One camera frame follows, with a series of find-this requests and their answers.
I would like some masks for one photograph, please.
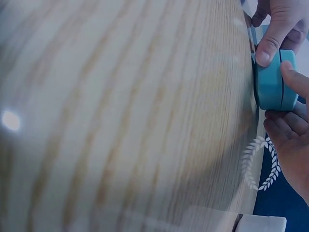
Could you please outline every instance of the white block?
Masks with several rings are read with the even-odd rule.
[[[286,218],[243,215],[235,232],[285,232]]]

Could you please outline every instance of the wooden surface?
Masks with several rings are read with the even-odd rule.
[[[182,231],[192,207],[253,211],[241,157],[263,113],[239,1],[2,4],[0,110],[20,128],[0,129],[1,231]]]

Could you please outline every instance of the white object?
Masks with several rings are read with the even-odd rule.
[[[13,131],[17,131],[20,127],[19,117],[10,111],[4,111],[2,115],[2,123]]]
[[[285,232],[286,218],[243,215],[235,232]]]

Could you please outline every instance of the hand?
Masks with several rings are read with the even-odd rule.
[[[281,64],[284,82],[309,102],[309,78]],[[266,111],[264,126],[272,140],[282,172],[294,190],[309,204],[309,105],[296,103],[293,112]]]
[[[255,57],[262,67],[271,63],[279,48],[298,52],[309,30],[309,0],[258,0],[252,25],[260,26],[267,15],[271,21]]]

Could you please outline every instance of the finger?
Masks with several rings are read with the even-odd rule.
[[[263,10],[261,7],[257,6],[256,12],[252,17],[252,25],[257,28],[259,27],[264,19],[267,17],[267,12]]]
[[[281,44],[281,49],[292,50],[297,53],[306,39],[306,33],[292,29]]]
[[[308,122],[293,112],[288,112],[283,120],[299,136],[305,134],[308,130]]]
[[[283,50],[292,50],[295,54],[299,51],[300,47],[302,45],[301,43],[296,43],[289,38],[285,38],[285,40],[281,44],[281,48]]]
[[[296,72],[289,61],[282,62],[281,73],[285,84],[306,99],[306,102],[309,102],[309,78]],[[308,106],[306,106],[306,108],[308,116],[309,108]]]
[[[289,139],[296,139],[299,135],[292,130],[292,128],[283,120],[283,118],[288,114],[288,112],[278,112],[278,111],[268,111],[265,113],[267,119],[271,119],[276,123],[278,128],[285,133]]]
[[[307,119],[307,106],[306,104],[300,103],[299,101],[296,102],[296,105],[294,107],[293,112],[300,116],[303,120],[305,120],[306,122],[308,122]]]
[[[264,121],[264,127],[277,151],[289,140],[286,134],[282,133],[280,128],[272,119],[266,119]]]
[[[272,111],[272,110],[265,111],[265,117],[272,120],[277,120],[280,117],[283,118],[286,114],[287,112],[284,111]]]
[[[271,63],[284,38],[294,26],[295,23],[292,21],[276,20],[275,15],[272,17],[255,55],[260,66],[267,67]]]

